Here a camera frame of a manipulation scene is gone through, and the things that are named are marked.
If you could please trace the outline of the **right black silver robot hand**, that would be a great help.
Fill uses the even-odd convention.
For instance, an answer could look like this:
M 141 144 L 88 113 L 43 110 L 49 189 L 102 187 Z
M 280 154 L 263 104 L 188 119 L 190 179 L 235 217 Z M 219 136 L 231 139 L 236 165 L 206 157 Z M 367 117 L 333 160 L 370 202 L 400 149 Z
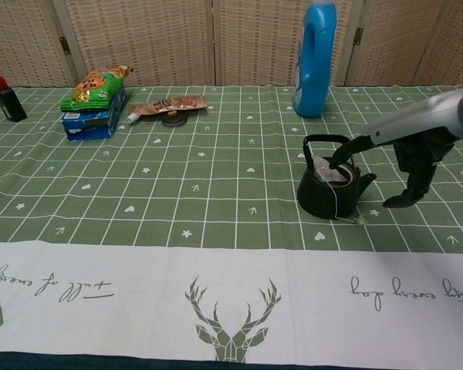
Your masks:
M 386 208 L 411 207 L 429 191 L 437 165 L 463 140 L 463 88 L 443 92 L 369 123 L 360 135 L 342 144 L 330 160 L 335 169 L 355 153 L 391 145 L 407 187 L 386 199 Z

